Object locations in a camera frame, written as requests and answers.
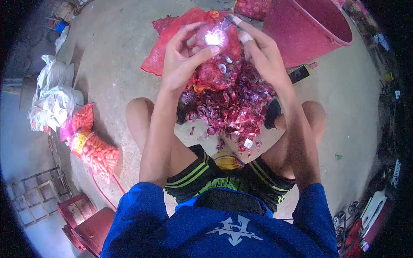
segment cardboard box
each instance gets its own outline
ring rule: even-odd
[[[68,2],[63,2],[60,7],[55,12],[55,15],[66,22],[71,22],[73,20],[73,6]]]

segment blue shirt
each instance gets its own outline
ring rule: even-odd
[[[121,198],[100,257],[339,257],[321,184],[303,191],[292,216],[183,205],[169,218],[162,188],[140,182]]]

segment red onion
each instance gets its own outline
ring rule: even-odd
[[[207,24],[202,26],[196,36],[196,44],[201,48],[217,45],[224,49],[228,45],[228,35],[220,25]]]

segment white bag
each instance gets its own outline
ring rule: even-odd
[[[44,126],[49,126],[56,132],[57,127],[60,127],[66,119],[71,119],[74,112],[83,105],[82,92],[72,87],[58,85],[43,91],[40,98],[33,103],[28,114],[31,129],[45,131]]]
[[[60,49],[62,48],[64,42],[67,39],[67,35],[69,34],[69,28],[70,28],[70,25],[67,25],[63,29],[62,34],[60,35],[60,37],[58,39],[56,39],[56,41],[55,41],[56,55],[59,53]]]
[[[74,64],[66,66],[49,54],[44,54],[42,59],[46,62],[46,66],[43,67],[37,77],[37,88],[32,103],[38,100],[44,91],[48,91],[57,85],[73,87]]]

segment knee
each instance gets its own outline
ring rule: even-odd
[[[312,128],[325,127],[327,117],[323,106],[315,101],[306,101],[302,105],[304,113]]]
[[[148,98],[136,98],[126,106],[126,117],[133,115],[152,115],[155,104]]]

